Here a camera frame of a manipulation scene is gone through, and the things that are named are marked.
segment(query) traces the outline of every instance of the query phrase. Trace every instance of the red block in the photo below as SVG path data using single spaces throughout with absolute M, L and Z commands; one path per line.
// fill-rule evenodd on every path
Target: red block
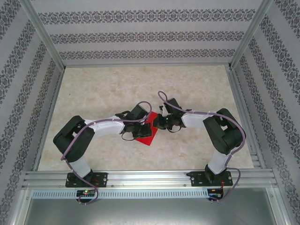
M 153 121 L 157 116 L 158 116 L 158 114 L 156 112 L 151 112 L 150 117 L 148 118 L 147 122 L 145 122 L 145 123 L 150 123 L 151 130 L 152 130 L 152 136 L 151 137 L 145 137 L 145 138 L 136 138 L 136 140 L 138 142 L 141 142 L 141 143 L 149 145 L 149 146 L 151 145 L 151 142 L 152 142 L 156 132 L 158 131 L 158 128 L 153 127 Z

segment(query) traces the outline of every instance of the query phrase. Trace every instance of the black mounting base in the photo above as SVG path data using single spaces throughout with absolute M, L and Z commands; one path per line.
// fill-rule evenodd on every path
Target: black mounting base
M 187 173 L 187 176 L 191 178 L 192 187 L 221 186 L 222 181 L 224 182 L 224 186 L 233 185 L 233 180 L 229 171 L 225 171 L 222 176 L 213 180 L 212 183 L 205 177 L 205 171 L 193 171 Z
M 94 172 L 90 183 L 97 188 L 105 188 L 107 184 L 106 172 Z M 78 179 L 72 172 L 67 174 L 66 180 L 67 188 L 89 188 L 90 186 Z

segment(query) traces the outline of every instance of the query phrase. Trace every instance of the enclosure wall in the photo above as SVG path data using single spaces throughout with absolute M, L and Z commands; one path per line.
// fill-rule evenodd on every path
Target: enclosure wall
M 262 0 L 33 0 L 64 63 L 228 63 Z
M 275 0 L 235 68 L 266 166 L 300 223 L 300 1 Z
M 60 71 L 16 0 L 0 3 L 0 224 L 32 169 Z

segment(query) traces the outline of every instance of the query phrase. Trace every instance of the marble floor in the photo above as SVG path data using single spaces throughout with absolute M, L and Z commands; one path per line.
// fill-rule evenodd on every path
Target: marble floor
M 184 109 L 227 108 L 240 121 L 224 66 L 67 68 L 38 169 L 69 170 L 52 141 L 74 115 L 108 118 L 142 100 L 159 113 L 159 90 L 176 98 Z M 213 151 L 205 129 L 184 128 L 175 134 L 158 130 L 151 146 L 124 141 L 120 135 L 95 138 L 85 158 L 93 170 L 204 169 Z M 229 166 L 253 168 L 247 145 Z

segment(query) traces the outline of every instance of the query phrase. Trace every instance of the patterned wallpaper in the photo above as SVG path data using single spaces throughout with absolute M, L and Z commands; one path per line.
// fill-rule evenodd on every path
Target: patterned wallpaper
M 32 1 L 66 65 L 227 63 L 260 3 Z
M 59 69 L 17 0 L 0 3 L 0 225 L 41 143 Z
M 299 16 L 296 1 L 275 0 L 235 69 L 292 224 L 300 224 Z

